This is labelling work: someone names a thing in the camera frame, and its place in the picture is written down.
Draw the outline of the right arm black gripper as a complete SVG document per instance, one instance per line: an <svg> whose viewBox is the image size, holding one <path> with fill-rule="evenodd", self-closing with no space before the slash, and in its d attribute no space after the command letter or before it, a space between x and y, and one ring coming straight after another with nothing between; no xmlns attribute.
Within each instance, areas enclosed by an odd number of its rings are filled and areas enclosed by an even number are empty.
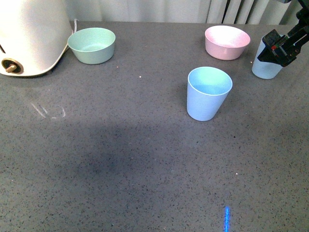
<svg viewBox="0 0 309 232"><path fill-rule="evenodd" d="M262 43L265 46L258 52L260 62L276 63L283 67L289 65L300 53L301 47L309 41L309 2L300 0L302 9L296 13L298 24L287 35L280 36L273 29L263 36Z"/></svg>

